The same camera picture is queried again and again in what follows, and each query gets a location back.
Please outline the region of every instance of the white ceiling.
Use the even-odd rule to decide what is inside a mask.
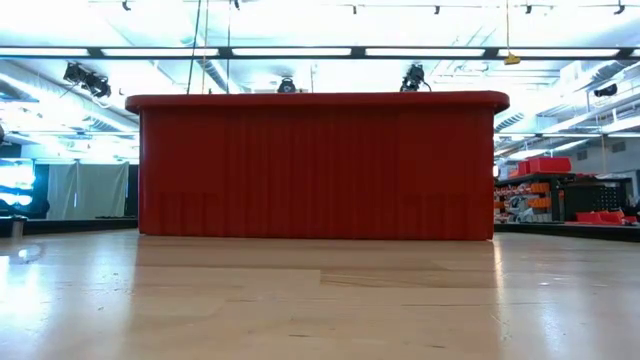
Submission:
[[[0,0],[0,46],[183,46],[193,37],[197,0]],[[535,5],[526,14],[524,5]],[[511,0],[511,46],[638,46],[640,0]],[[504,0],[202,0],[198,45],[203,46],[505,46]],[[435,15],[435,5],[442,5]],[[0,61],[0,73],[3,63]],[[64,60],[14,60],[34,74],[66,86]],[[397,91],[410,60],[219,61],[232,83],[273,90],[283,76],[315,92]],[[527,107],[555,96],[566,61],[423,61],[434,91],[500,90]],[[82,61],[109,77],[110,111],[133,118],[126,96],[184,93],[190,62],[184,60]],[[221,90],[194,66],[192,93]]]

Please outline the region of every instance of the beam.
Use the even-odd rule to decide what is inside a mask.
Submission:
[[[522,60],[640,60],[640,47],[526,47],[509,49]],[[263,59],[369,59],[369,60],[497,60],[504,47],[460,46],[318,46],[318,47],[0,47],[0,59],[100,60],[263,60]]]

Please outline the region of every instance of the black equipment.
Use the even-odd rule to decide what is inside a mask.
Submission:
[[[111,96],[109,78],[85,70],[80,64],[67,64],[67,70],[62,78],[72,83],[73,86],[80,85],[81,88],[88,90],[96,98]]]
[[[618,85],[609,85],[606,88],[594,90],[593,95],[596,97],[613,96],[618,93]]]
[[[278,93],[289,94],[296,92],[296,85],[293,83],[293,79],[284,78],[278,87]]]
[[[409,71],[407,71],[407,75],[402,79],[400,92],[418,91],[422,84],[427,85],[429,91],[431,91],[431,86],[424,81],[422,64],[412,64]]]

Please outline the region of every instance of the light fixture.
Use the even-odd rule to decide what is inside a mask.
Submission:
[[[578,141],[574,141],[574,142],[570,142],[568,144],[564,144],[564,145],[560,145],[557,148],[553,149],[553,151],[564,151],[564,150],[569,150],[573,147],[576,147],[578,145],[582,145],[584,143],[586,143],[589,140],[578,140]]]
[[[236,56],[349,56],[350,48],[236,48]]]
[[[56,56],[83,57],[89,56],[84,48],[11,48],[0,47],[0,56]]]
[[[607,136],[608,137],[640,137],[640,133],[621,132],[621,133],[608,134]]]
[[[614,57],[619,49],[510,49],[521,57]],[[500,49],[498,56],[509,56],[509,50]]]
[[[544,133],[541,134],[542,137],[558,137],[558,138],[592,138],[592,137],[600,137],[600,134],[563,134],[563,133]]]
[[[105,48],[102,53],[106,56],[131,56],[131,57],[188,57],[193,56],[218,56],[218,49],[212,48]]]
[[[536,134],[532,134],[532,133],[495,133],[493,135],[497,136],[497,137],[514,137],[514,136],[516,136],[516,137],[523,137],[523,138],[536,136]]]
[[[428,57],[481,57],[484,49],[412,49],[412,48],[369,48],[367,56],[428,56]]]
[[[583,116],[577,116],[577,117],[574,117],[573,119],[565,120],[561,123],[557,123],[555,125],[549,126],[548,128],[542,130],[542,133],[555,133],[558,131],[567,130],[568,128],[574,125],[577,125],[583,122],[584,120],[585,118]]]
[[[635,116],[630,119],[618,120],[613,124],[609,124],[602,127],[602,132],[610,133],[620,130],[625,130],[629,128],[633,128],[636,126],[640,126],[640,116]]]
[[[547,152],[547,149],[533,149],[533,150],[523,150],[518,151],[517,153],[513,153],[509,155],[509,159],[512,160],[524,160],[530,157],[538,156]]]

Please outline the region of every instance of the ceiling light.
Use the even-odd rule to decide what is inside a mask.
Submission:
[[[564,151],[564,150],[569,150],[573,147],[576,147],[578,145],[582,145],[584,143],[586,143],[589,140],[578,140],[578,141],[574,141],[574,142],[570,142],[568,144],[564,144],[564,145],[560,145],[557,148],[553,149],[553,151]]]
[[[640,126],[640,116],[632,117],[630,119],[625,119],[625,120],[618,120],[613,124],[603,126],[602,132],[610,133],[610,132],[633,128],[636,126]]]
[[[510,49],[521,57],[613,57],[619,49]],[[509,50],[500,49],[498,56],[509,56]]]
[[[0,56],[89,56],[87,49],[82,48],[7,48],[0,47]]]
[[[494,136],[497,137],[523,137],[523,138],[527,138],[527,137],[534,137],[536,136],[536,134],[530,134],[530,133],[497,133],[494,134]]]
[[[238,48],[237,56],[348,56],[349,48]]]
[[[517,153],[509,155],[509,159],[512,160],[524,160],[526,158],[538,156],[547,152],[547,149],[534,149],[534,150],[523,150],[518,151]]]
[[[542,137],[559,137],[559,138],[589,138],[589,137],[600,137],[600,134],[562,134],[562,133],[553,133],[553,134],[542,134]]]
[[[640,137],[640,133],[621,132],[607,135],[609,137]]]
[[[484,49],[411,49],[411,48],[371,48],[367,56],[427,56],[427,57],[480,57]]]
[[[218,56],[218,49],[211,48],[149,48],[149,49],[127,49],[127,48],[117,48],[117,49],[102,49],[102,53],[106,56],[131,56],[131,57],[174,57],[174,56],[184,56],[188,57],[193,54],[193,56]]]
[[[557,123],[555,125],[549,126],[548,128],[542,130],[543,133],[555,133],[562,130],[567,130],[568,128],[577,125],[583,122],[585,119],[582,116],[574,117],[573,119],[565,120],[561,123]]]

